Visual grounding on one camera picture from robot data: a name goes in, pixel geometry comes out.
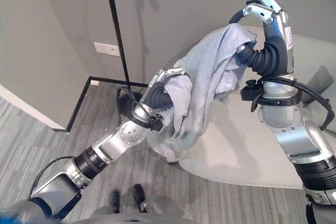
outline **wall outlet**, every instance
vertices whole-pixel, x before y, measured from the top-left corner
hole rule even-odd
[[[95,42],[94,45],[95,45],[96,51],[101,54],[120,56],[119,47],[117,46],[98,43],[98,42]]]

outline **gray cloth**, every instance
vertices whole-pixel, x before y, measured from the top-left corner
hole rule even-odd
[[[180,160],[205,132],[213,100],[224,101],[237,89],[246,69],[237,57],[237,47],[255,38],[241,25],[230,24],[205,36],[175,63],[185,68],[191,81],[186,76],[169,80],[165,89],[174,107],[160,112],[164,117],[160,133],[147,134],[149,145],[168,162]]]

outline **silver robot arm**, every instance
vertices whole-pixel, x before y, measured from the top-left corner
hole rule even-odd
[[[62,220],[81,198],[93,179],[129,148],[140,144],[148,130],[159,131],[162,117],[156,109],[172,104],[164,85],[171,76],[185,74],[183,68],[161,69],[151,80],[130,120],[117,132],[93,143],[69,160],[58,172],[42,182],[28,199],[0,211],[0,215],[21,223],[38,223],[45,219]]]
[[[288,15],[275,0],[252,0],[229,22],[247,15],[263,21],[265,47],[261,51],[249,44],[237,48],[241,61],[262,76],[258,83],[247,82],[241,98],[253,102],[251,111],[261,105],[261,123],[274,133],[294,164],[308,200],[308,223],[336,223],[336,158],[320,129],[325,125],[318,127],[302,110]]]

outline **gray carpet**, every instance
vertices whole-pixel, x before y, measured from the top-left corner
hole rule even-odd
[[[27,196],[38,171],[50,160],[78,155],[117,125],[117,85],[90,86],[70,133],[54,132],[0,99],[0,208]],[[64,161],[46,172],[56,170]],[[146,142],[128,150],[83,191],[67,223],[87,218],[121,191],[122,212],[137,212],[130,187],[144,186],[148,197],[165,195],[198,223],[306,223],[302,190],[237,186],[213,182],[169,165]]]

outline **gray wall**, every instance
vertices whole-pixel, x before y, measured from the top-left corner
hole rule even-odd
[[[335,0],[278,0],[292,32],[336,42]],[[133,81],[149,81],[169,59],[208,32],[227,25],[245,0],[117,0]],[[259,26],[255,18],[242,24]]]
[[[91,76],[124,80],[120,57],[98,54],[94,42],[118,45],[108,0],[50,0],[59,23]]]
[[[0,0],[0,84],[66,127],[89,77],[49,0]]]
[[[120,58],[100,55],[93,42],[117,44],[108,0],[50,0],[81,62],[92,76],[123,79]],[[227,25],[245,0],[116,0],[131,81],[148,82],[171,58]],[[336,42],[334,0],[278,0],[292,32]],[[242,24],[261,26],[252,17]]]

